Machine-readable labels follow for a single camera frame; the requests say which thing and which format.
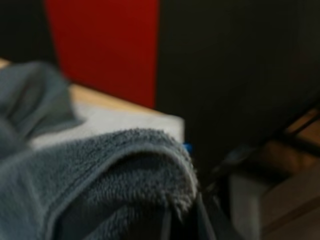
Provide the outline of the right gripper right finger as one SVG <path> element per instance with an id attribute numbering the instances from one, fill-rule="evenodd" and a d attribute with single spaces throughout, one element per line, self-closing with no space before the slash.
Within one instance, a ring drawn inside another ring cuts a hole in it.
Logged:
<path id="1" fill-rule="evenodd" d="M 214 198 L 203 199 L 201 193 L 196 197 L 197 236 L 199 240 L 218 240 L 214 229 L 214 216 L 217 213 L 217 203 Z"/>

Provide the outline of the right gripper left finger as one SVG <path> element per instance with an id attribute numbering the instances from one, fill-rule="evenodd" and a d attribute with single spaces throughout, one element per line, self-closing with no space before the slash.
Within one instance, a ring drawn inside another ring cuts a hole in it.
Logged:
<path id="1" fill-rule="evenodd" d="M 198 223 L 197 213 L 191 210 L 182 221 L 172 213 L 166 210 L 162 218 L 160 231 L 160 240 L 197 240 Z"/>

